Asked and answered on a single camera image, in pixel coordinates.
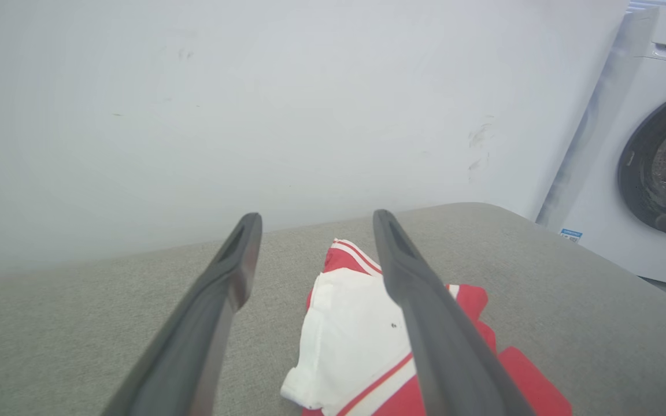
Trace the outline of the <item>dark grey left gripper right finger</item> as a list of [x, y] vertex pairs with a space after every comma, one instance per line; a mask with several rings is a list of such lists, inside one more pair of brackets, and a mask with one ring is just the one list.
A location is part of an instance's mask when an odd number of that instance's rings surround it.
[[532, 415], [533, 408], [388, 210], [373, 236], [390, 298], [402, 310], [428, 415]]

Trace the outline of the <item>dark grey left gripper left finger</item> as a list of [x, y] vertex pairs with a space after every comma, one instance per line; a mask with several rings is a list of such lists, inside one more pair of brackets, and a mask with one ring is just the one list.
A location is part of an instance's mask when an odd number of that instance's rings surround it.
[[104, 415], [211, 415], [232, 321], [250, 298], [262, 216], [238, 221], [104, 408]]

